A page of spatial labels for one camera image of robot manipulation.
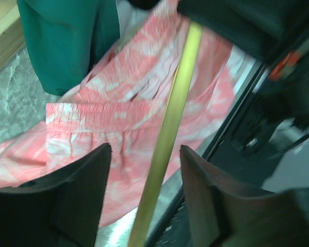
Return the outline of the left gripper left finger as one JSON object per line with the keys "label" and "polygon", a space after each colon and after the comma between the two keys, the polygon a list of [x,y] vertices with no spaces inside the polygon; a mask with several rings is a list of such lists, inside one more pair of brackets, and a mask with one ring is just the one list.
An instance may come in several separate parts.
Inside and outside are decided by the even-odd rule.
{"label": "left gripper left finger", "polygon": [[0,246],[94,246],[110,162],[104,143],[48,175],[0,188]]}

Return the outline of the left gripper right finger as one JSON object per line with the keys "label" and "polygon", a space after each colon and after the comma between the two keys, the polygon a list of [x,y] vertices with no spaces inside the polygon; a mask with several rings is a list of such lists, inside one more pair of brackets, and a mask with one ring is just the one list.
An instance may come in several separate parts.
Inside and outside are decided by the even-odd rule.
{"label": "left gripper right finger", "polygon": [[309,188],[274,193],[180,149],[193,246],[309,246]]}

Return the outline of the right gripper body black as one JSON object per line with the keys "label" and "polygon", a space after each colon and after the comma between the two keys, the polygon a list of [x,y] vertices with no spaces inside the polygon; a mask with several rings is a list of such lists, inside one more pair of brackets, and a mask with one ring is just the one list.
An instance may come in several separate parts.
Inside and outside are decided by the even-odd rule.
{"label": "right gripper body black", "polygon": [[177,11],[263,62],[309,28],[309,1],[180,1]]}

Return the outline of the yellow clothes hanger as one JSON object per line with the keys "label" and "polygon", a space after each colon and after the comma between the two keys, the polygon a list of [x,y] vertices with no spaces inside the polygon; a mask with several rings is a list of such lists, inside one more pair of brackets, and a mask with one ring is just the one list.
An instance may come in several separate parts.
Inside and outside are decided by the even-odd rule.
{"label": "yellow clothes hanger", "polygon": [[191,22],[176,70],[165,115],[153,152],[150,170],[129,237],[128,247],[144,246],[163,179],[174,147],[190,88],[202,36],[202,27]]}

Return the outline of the pink patterned shorts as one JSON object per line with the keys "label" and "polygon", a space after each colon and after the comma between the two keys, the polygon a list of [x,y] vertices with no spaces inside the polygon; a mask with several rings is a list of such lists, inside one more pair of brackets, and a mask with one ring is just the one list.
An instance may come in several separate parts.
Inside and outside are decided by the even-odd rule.
{"label": "pink patterned shorts", "polygon": [[162,1],[120,52],[110,49],[82,83],[46,107],[46,120],[0,146],[0,188],[112,147],[100,226],[138,206],[189,23]]}

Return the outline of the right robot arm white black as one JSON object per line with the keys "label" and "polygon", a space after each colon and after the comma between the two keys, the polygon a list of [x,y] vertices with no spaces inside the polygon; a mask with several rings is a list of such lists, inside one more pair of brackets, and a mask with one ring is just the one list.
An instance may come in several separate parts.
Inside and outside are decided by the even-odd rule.
{"label": "right robot arm white black", "polygon": [[309,1],[181,1],[177,10],[255,59],[203,157],[260,185],[309,138]]}

